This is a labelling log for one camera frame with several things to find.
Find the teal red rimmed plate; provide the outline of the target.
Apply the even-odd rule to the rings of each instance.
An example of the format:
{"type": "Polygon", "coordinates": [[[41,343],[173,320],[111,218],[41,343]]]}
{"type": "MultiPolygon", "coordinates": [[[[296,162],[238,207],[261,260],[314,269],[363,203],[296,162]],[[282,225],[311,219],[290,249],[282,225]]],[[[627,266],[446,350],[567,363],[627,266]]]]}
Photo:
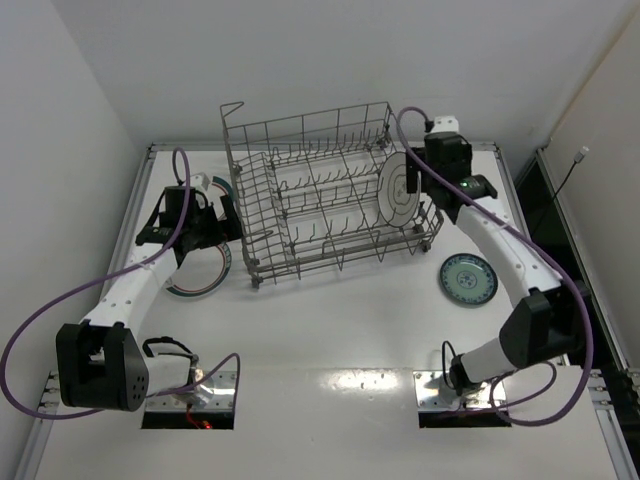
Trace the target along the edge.
{"type": "Polygon", "coordinates": [[[232,253],[226,243],[189,253],[165,283],[165,291],[180,299],[195,300],[213,293],[226,280],[232,253]]]}
{"type": "Polygon", "coordinates": [[[212,176],[207,188],[207,196],[209,199],[219,199],[228,196],[231,200],[235,199],[235,193],[232,186],[222,177],[212,176]]]}

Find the white plate with dark outline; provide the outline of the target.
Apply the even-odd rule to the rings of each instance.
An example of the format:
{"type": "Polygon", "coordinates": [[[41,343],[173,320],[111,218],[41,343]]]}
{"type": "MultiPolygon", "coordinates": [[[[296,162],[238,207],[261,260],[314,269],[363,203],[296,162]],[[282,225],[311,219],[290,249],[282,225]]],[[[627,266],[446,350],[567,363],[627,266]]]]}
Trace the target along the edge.
{"type": "Polygon", "coordinates": [[[377,184],[380,216],[394,228],[402,228],[415,216],[419,195],[408,191],[405,154],[396,152],[382,164],[377,184]]]}

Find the blue floral green plate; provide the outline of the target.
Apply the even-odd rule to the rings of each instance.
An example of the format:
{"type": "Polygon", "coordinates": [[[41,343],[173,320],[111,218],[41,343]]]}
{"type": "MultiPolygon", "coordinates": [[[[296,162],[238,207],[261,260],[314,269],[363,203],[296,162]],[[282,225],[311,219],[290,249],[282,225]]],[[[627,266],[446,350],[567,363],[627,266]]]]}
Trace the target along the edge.
{"type": "Polygon", "coordinates": [[[449,299],[472,307],[490,302],[499,286],[498,276],[491,265],[471,253],[448,257],[439,269],[438,280],[449,299]]]}

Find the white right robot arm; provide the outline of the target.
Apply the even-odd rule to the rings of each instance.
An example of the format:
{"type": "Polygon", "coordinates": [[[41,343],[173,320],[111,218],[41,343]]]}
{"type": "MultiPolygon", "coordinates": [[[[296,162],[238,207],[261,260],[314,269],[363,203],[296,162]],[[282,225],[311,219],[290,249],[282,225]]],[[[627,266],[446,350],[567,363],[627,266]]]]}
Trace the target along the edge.
{"type": "Polygon", "coordinates": [[[472,147],[453,131],[428,133],[424,146],[406,150],[409,190],[427,194],[478,247],[505,287],[513,311],[499,334],[457,355],[448,378],[457,394],[503,374],[582,351],[593,361],[587,300],[544,251],[511,225],[489,180],[473,174],[472,147]]]}

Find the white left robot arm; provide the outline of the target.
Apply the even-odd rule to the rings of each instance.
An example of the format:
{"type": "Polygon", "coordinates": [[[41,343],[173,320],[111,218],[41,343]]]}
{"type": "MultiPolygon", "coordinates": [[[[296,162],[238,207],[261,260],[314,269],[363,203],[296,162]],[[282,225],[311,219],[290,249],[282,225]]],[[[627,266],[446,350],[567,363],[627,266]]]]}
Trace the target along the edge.
{"type": "Polygon", "coordinates": [[[77,324],[56,335],[60,395],[64,405],[135,411],[149,395],[192,388],[195,353],[153,353],[138,335],[170,277],[196,250],[242,238],[231,196],[221,215],[194,187],[165,188],[135,238],[123,275],[77,324]]]}

